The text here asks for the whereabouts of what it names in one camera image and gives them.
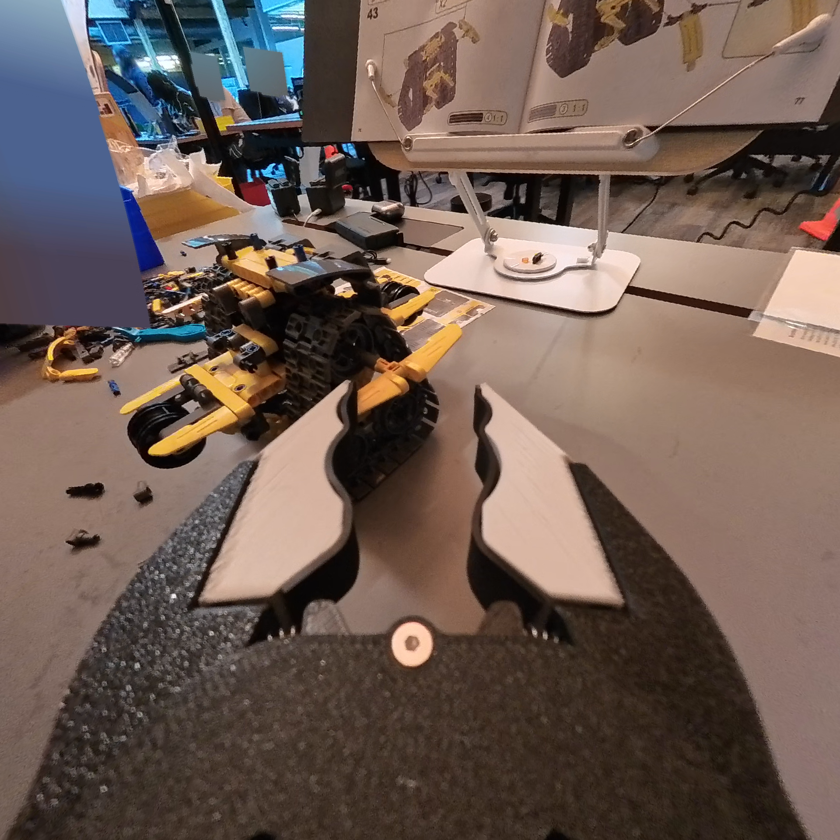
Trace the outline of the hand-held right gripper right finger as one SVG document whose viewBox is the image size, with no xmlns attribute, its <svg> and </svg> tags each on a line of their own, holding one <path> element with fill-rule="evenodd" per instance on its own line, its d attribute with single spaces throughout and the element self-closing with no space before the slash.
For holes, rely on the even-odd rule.
<svg viewBox="0 0 840 840">
<path fill-rule="evenodd" d="M 488 384 L 476 387 L 469 588 L 490 612 L 562 624 L 565 607 L 617 613 L 625 594 L 587 505 L 578 465 Z"/>
</svg>

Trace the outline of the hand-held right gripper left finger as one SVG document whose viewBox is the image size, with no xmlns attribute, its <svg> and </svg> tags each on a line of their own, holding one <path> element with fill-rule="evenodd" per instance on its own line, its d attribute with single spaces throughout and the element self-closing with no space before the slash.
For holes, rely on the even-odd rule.
<svg viewBox="0 0 840 840">
<path fill-rule="evenodd" d="M 350 592 L 361 559 L 337 464 L 355 429 L 355 397 L 351 383 L 337 386 L 261 452 L 196 607 L 266 607 L 278 624 L 304 624 L 311 604 Z"/>
</svg>

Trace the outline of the yellow black tracked toy vehicle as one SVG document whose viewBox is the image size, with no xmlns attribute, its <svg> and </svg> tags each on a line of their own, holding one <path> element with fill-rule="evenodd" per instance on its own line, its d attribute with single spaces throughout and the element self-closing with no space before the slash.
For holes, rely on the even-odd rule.
<svg viewBox="0 0 840 840">
<path fill-rule="evenodd" d="M 338 472 L 354 500 L 426 442 L 439 414 L 429 374 L 463 335 L 456 323 L 434 322 L 417 349 L 408 345 L 436 289 L 382 280 L 361 253 L 318 254 L 306 238 L 216 235 L 186 245 L 214 246 L 223 282 L 203 297 L 204 326 L 213 328 L 207 360 L 121 409 L 145 463 L 185 466 L 214 434 L 290 435 L 345 384 L 355 419 Z"/>
</svg>

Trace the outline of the teal brick separator tool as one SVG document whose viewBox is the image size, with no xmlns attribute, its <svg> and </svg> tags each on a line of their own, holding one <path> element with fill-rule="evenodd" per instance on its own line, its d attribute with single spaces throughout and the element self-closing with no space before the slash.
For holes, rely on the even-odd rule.
<svg viewBox="0 0 840 840">
<path fill-rule="evenodd" d="M 113 336 L 132 344 L 194 343 L 205 340 L 207 332 L 201 323 L 188 323 L 163 328 L 110 328 Z"/>
</svg>

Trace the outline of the yellow black sticker sheet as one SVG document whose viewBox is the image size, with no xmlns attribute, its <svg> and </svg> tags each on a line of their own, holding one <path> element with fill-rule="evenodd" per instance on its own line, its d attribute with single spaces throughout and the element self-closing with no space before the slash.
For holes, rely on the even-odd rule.
<svg viewBox="0 0 840 840">
<path fill-rule="evenodd" d="M 472 299 L 455 290 L 431 287 L 424 280 L 390 270 L 388 267 L 377 268 L 374 275 L 381 284 L 387 286 L 391 295 L 397 294 L 396 300 L 407 294 L 396 286 L 412 287 L 417 293 L 435 290 L 434 298 L 425 308 L 398 328 L 410 351 L 418 350 L 450 323 L 466 329 L 469 324 L 495 308 L 492 303 Z"/>
</svg>

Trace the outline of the white book stand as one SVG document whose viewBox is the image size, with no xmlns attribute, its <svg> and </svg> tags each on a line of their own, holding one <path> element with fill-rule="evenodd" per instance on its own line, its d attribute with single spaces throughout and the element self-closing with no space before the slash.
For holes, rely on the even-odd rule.
<svg viewBox="0 0 840 840">
<path fill-rule="evenodd" d="M 369 143 L 396 168 L 446 172 L 476 226 L 426 280 L 434 286 L 581 314 L 613 310 L 641 259 L 608 248 L 608 205 L 615 175 L 683 175 L 740 151 L 763 128 L 583 127 L 536 133 L 432 133 Z M 498 233 L 481 209 L 469 172 L 596 175 L 596 233 L 589 245 Z"/>
</svg>

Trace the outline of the yellow curved toy piece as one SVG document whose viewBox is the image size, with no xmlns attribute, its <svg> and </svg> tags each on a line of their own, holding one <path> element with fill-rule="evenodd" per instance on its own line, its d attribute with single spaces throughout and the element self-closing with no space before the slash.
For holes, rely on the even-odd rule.
<svg viewBox="0 0 840 840">
<path fill-rule="evenodd" d="M 48 345 L 41 366 L 41 378 L 46 382 L 91 382 L 100 375 L 99 368 L 93 366 L 72 370 L 61 370 L 58 367 L 59 358 L 64 350 L 75 349 L 83 328 L 64 328 L 61 335 L 57 335 Z"/>
</svg>

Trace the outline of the pile of toy building pieces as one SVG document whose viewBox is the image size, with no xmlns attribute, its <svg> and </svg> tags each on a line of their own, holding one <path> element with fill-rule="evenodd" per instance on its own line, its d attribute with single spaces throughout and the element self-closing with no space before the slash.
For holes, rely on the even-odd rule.
<svg viewBox="0 0 840 840">
<path fill-rule="evenodd" d="M 203 324 L 205 296 L 220 282 L 215 270 L 209 267 L 171 270 L 147 278 L 143 282 L 143 292 L 150 318 L 149 328 Z M 69 327 L 4 324 L 2 347 L 14 348 L 31 360 L 44 359 L 48 345 L 64 332 L 64 328 Z M 107 347 L 127 342 L 116 339 L 110 328 L 76 328 L 83 328 L 77 347 L 63 351 L 70 359 L 78 358 L 88 363 L 101 358 L 102 351 Z"/>
</svg>

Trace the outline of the black flat power bank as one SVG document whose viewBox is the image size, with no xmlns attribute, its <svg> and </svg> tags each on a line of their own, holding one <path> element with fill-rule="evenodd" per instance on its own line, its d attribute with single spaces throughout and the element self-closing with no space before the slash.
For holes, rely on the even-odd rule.
<svg viewBox="0 0 840 840">
<path fill-rule="evenodd" d="M 330 229 L 362 250 L 378 252 L 381 249 L 404 245 L 403 233 L 399 227 L 370 213 L 356 212 L 338 218 L 331 223 Z"/>
</svg>

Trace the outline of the yellow cardboard box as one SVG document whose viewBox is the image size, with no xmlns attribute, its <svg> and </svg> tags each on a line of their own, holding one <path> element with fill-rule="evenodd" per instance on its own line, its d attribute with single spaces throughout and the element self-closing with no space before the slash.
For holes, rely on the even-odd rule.
<svg viewBox="0 0 840 840">
<path fill-rule="evenodd" d="M 152 238 L 162 239 L 239 215 L 239 210 L 193 189 L 138 196 Z"/>
</svg>

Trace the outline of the black battery charging dock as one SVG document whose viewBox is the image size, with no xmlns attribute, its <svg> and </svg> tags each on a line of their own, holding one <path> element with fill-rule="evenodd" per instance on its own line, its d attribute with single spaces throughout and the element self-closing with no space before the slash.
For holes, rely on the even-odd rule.
<svg viewBox="0 0 840 840">
<path fill-rule="evenodd" d="M 322 176 L 307 186 L 310 210 L 319 216 L 331 216 L 345 206 L 344 186 L 348 182 L 347 159 L 336 153 L 326 158 Z"/>
</svg>

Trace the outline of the white paper in clear sleeve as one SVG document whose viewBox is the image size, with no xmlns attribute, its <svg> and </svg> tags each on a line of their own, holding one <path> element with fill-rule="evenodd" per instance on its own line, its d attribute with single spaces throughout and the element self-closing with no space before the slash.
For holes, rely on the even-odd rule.
<svg viewBox="0 0 840 840">
<path fill-rule="evenodd" d="M 760 340 L 839 358 L 839 255 L 793 248 L 749 315 Z"/>
</svg>

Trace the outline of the orange traffic cone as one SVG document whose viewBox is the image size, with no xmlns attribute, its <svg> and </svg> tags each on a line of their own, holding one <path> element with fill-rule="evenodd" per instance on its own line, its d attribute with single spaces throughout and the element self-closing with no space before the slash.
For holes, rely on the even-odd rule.
<svg viewBox="0 0 840 840">
<path fill-rule="evenodd" d="M 799 225 L 800 231 L 823 243 L 827 242 L 838 226 L 839 206 L 840 201 L 837 198 L 835 203 L 821 219 L 801 222 Z"/>
</svg>

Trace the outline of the black partition panel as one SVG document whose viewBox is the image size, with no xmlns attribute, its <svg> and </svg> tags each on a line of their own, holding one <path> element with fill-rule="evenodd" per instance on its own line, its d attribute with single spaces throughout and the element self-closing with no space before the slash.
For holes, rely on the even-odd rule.
<svg viewBox="0 0 840 840">
<path fill-rule="evenodd" d="M 306 1 L 304 9 L 302 140 L 350 142 L 361 2 Z"/>
</svg>

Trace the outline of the toy instruction booklet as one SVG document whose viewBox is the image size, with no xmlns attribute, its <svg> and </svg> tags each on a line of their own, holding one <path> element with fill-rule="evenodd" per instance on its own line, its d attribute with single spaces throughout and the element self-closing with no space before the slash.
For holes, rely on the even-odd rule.
<svg viewBox="0 0 840 840">
<path fill-rule="evenodd" d="M 361 2 L 353 140 L 813 124 L 838 2 Z"/>
</svg>

